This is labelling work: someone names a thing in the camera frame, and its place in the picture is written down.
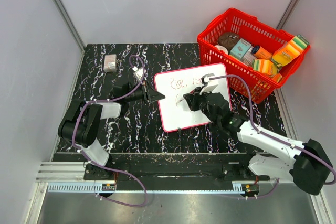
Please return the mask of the pink framed whiteboard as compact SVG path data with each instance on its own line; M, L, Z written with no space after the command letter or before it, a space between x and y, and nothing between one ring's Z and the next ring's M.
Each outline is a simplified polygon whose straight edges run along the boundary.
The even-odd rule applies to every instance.
M201 111L191 111L187 102L176 104L183 95L202 86L202 76L213 73L215 77L224 76L226 67L223 63L196 66L167 72L154 76L156 91L165 95L158 101L162 128L165 132L209 124L210 120Z

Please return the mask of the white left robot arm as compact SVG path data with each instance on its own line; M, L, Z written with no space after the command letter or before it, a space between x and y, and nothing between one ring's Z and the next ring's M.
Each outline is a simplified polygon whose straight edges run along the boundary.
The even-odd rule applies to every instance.
M129 82L115 86L109 94L109 100L104 102L89 104L74 99L59 125L58 136L84 151L89 160L97 165L96 174L101 179L109 179L114 168L111 165L112 158L97 138L100 121L124 116L130 102L141 100L153 103L163 99L165 95L153 89L146 81L141 81L138 87Z

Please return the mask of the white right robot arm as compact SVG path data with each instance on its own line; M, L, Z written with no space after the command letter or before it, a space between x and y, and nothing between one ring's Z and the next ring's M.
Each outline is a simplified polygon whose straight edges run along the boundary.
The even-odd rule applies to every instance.
M239 175L245 180L254 176L284 178L304 192L318 195L331 173L332 164L322 145L310 139L307 142L286 138L262 127L252 120L234 113L220 93L201 92L201 88L184 94L191 111L202 112L219 132L237 137L270 154L269 157L253 155L239 166Z

